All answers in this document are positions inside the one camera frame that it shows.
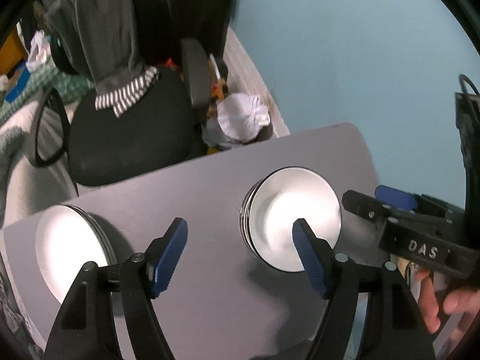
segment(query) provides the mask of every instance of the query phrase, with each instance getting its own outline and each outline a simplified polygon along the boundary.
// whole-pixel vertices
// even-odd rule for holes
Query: screw
[[[336,259],[339,263],[346,263],[346,262],[349,260],[349,257],[348,257],[346,254],[337,253],[337,254],[335,255],[335,259]]]
[[[131,260],[134,262],[134,263],[139,263],[140,261],[143,261],[143,259],[145,258],[145,255],[141,252],[139,253],[135,253],[132,257],[131,257]]]
[[[389,271],[394,271],[395,269],[397,269],[397,266],[393,262],[387,261],[385,263],[385,268],[388,269]]]
[[[93,262],[93,261],[89,261],[89,262],[86,262],[85,264],[83,264],[83,267],[82,269],[84,271],[91,271],[92,269],[94,269],[96,267],[97,263]]]

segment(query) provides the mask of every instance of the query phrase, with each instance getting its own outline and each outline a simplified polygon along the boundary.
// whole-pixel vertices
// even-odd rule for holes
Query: chair seat
[[[95,90],[75,111],[69,166],[77,183],[94,187],[129,179],[184,161],[193,141],[193,112],[182,79],[159,68],[159,80],[135,106],[117,118],[95,110]]]

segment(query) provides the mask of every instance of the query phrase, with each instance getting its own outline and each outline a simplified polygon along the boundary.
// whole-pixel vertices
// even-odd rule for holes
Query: plastic bag
[[[35,32],[30,47],[30,55],[27,60],[27,69],[30,73],[36,71],[40,66],[45,64],[50,56],[50,43],[45,37],[43,31]]]
[[[240,141],[227,137],[216,119],[207,120],[202,131],[202,139],[208,147],[218,147],[221,150],[235,149],[243,146]]]
[[[0,76],[0,92],[6,92],[8,89],[8,77],[6,75]]]
[[[260,96],[232,93],[217,104],[217,113],[224,134],[243,143],[255,139],[260,130],[270,124],[268,107]]]

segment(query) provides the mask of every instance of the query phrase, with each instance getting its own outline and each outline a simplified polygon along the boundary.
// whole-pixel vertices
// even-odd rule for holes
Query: stack of plates
[[[256,183],[243,200],[239,218],[243,241],[273,268],[303,271],[292,239],[293,223],[299,218],[308,222],[316,237],[335,246],[342,225],[335,191],[310,169],[278,169]]]
[[[90,214],[71,205],[47,209],[35,236],[40,272],[52,294],[62,303],[87,261],[99,266],[116,264],[113,248]]]
[[[92,230],[94,231],[95,235],[97,236],[98,241],[102,245],[102,248],[106,255],[106,261],[109,263],[109,266],[112,266],[117,263],[117,259],[115,257],[115,252],[113,251],[112,245],[110,244],[109,239],[107,238],[105,232],[103,231],[102,227],[98,224],[98,222],[90,215],[88,212],[82,210],[79,207],[75,207],[70,204],[64,204],[65,207],[69,207],[72,210],[76,211],[79,215],[88,222]]]

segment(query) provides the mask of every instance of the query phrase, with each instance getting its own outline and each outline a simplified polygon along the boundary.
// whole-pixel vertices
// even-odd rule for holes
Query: human hand
[[[433,334],[440,328],[440,319],[438,318],[440,307],[435,297],[434,283],[430,278],[430,272],[426,270],[419,270],[415,279],[421,281],[418,306],[428,331]],[[457,328],[450,336],[448,352],[451,352],[460,342],[480,310],[480,291],[466,287],[456,289],[446,296],[442,308],[443,312],[448,315],[464,313]]]

